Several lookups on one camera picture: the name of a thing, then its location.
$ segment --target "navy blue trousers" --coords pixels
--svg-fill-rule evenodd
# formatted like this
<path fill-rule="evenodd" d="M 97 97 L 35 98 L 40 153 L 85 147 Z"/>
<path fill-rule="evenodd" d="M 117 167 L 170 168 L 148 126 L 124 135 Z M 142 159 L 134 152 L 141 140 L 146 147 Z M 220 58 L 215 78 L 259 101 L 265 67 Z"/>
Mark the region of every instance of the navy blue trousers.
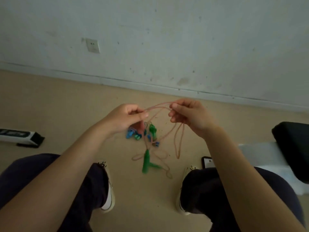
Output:
<path fill-rule="evenodd" d="M 291 186 L 273 172 L 255 169 L 305 226 L 302 207 Z M 183 180 L 180 202 L 187 212 L 205 214 L 213 223 L 211 232 L 240 231 L 216 168 L 192 170 Z"/>
<path fill-rule="evenodd" d="M 55 154 L 40 154 L 14 161 L 0 175 L 0 209 L 58 157 Z M 290 185 L 272 172 L 260 168 L 256 170 L 305 225 L 302 208 Z M 89 226 L 91 213 L 103 206 L 107 193 L 106 171 L 99 164 L 93 164 L 59 231 L 92 231 Z M 186 211 L 202 213 L 210 218 L 212 232 L 240 231 L 215 168 L 191 171 L 183 180 L 180 201 Z"/>
<path fill-rule="evenodd" d="M 56 154 L 40 154 L 14 161 L 0 175 L 0 208 L 58 157 Z M 107 194 L 106 171 L 101 165 L 94 163 L 58 231 L 92 231 L 89 225 L 91 213 L 103 206 Z"/>

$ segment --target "person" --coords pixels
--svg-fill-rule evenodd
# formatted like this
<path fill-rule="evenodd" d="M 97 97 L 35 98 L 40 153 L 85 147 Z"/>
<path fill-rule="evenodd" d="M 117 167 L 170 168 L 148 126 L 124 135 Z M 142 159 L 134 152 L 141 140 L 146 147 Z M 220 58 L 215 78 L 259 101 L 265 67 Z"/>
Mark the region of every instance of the person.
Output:
<path fill-rule="evenodd" d="M 170 105 L 171 122 L 188 125 L 208 146 L 216 168 L 187 168 L 176 201 L 183 215 L 202 213 L 211 231 L 306 231 L 300 203 L 288 183 L 254 168 L 199 101 Z M 93 163 L 107 137 L 148 113 L 123 104 L 90 127 L 61 156 L 40 154 L 13 162 L 0 176 L 0 231 L 91 231 L 95 208 L 115 204 L 106 164 Z"/>

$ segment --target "white wall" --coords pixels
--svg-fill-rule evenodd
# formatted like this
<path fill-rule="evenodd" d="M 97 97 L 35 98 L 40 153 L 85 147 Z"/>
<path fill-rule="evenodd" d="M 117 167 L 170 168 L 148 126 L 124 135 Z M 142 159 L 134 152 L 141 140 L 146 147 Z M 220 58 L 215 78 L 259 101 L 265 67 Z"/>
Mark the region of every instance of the white wall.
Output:
<path fill-rule="evenodd" d="M 309 0 L 2 0 L 0 19 L 3 69 L 309 107 Z"/>

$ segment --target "phone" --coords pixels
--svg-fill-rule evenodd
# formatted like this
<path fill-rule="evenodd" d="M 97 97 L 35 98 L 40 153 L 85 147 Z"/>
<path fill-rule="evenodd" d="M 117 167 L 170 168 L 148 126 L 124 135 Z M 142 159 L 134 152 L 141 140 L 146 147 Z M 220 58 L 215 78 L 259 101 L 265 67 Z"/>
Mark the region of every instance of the phone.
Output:
<path fill-rule="evenodd" d="M 208 157 L 208 156 L 204 156 L 202 157 L 202 166 L 203 169 L 206 168 L 205 166 L 207 166 L 208 163 L 212 162 L 212 158 Z"/>

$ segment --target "forearm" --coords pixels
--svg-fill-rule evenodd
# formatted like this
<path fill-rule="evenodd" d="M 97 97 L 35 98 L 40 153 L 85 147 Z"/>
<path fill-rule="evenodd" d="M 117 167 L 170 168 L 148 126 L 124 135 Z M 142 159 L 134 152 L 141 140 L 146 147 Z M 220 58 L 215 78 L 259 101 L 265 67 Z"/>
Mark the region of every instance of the forearm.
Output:
<path fill-rule="evenodd" d="M 97 123 L 0 210 L 1 231 L 56 231 L 107 133 Z"/>
<path fill-rule="evenodd" d="M 305 231 L 222 128 L 204 139 L 241 231 Z"/>

